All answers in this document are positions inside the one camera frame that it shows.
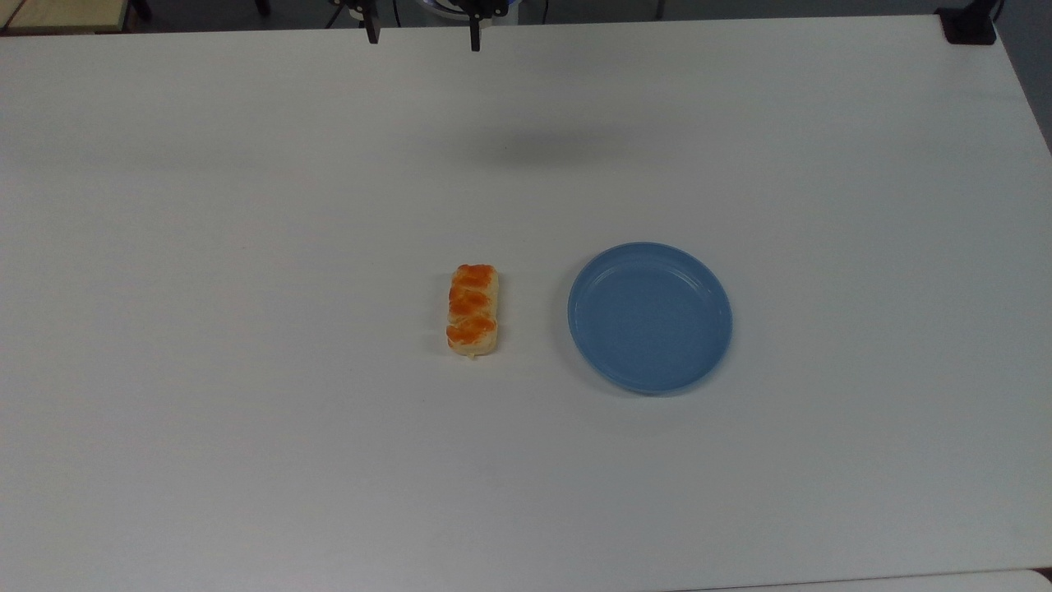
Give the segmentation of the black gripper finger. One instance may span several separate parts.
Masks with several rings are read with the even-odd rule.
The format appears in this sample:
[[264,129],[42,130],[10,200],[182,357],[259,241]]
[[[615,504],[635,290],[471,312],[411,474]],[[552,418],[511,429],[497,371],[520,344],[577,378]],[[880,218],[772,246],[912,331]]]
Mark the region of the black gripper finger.
[[504,16],[504,3],[495,0],[464,0],[464,14],[468,18],[471,50],[480,52],[483,22],[491,21],[495,16]]
[[378,44],[382,23],[378,12],[378,2],[372,0],[346,1],[345,8],[358,22],[358,27],[366,30],[369,44]]

